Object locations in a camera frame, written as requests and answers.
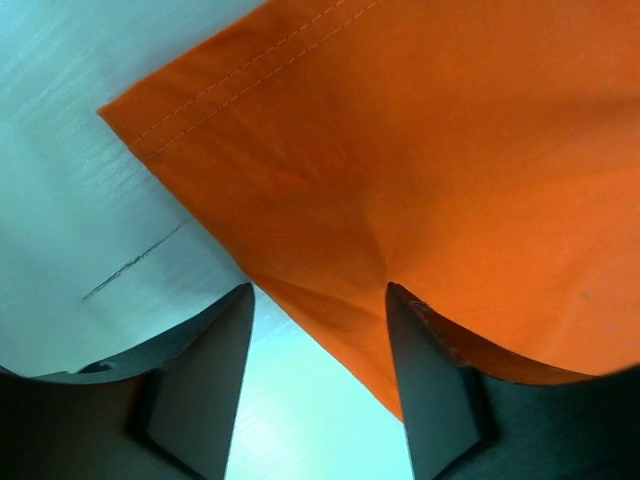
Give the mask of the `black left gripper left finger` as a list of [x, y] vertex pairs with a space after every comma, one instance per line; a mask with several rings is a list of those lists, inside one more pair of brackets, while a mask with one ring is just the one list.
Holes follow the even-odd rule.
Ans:
[[221, 479], [254, 320], [244, 284], [75, 373], [1, 373], [5, 479]]

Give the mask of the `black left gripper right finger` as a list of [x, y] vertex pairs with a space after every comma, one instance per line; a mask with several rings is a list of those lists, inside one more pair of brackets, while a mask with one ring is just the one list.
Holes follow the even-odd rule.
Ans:
[[386, 317], [418, 479], [635, 479], [639, 369], [603, 376], [509, 351], [403, 286]]

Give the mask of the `orange t shirt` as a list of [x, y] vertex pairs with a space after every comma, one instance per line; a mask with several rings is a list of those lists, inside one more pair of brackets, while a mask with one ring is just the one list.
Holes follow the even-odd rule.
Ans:
[[635, 1], [270, 1], [104, 106], [390, 412], [398, 283], [535, 360], [639, 360]]

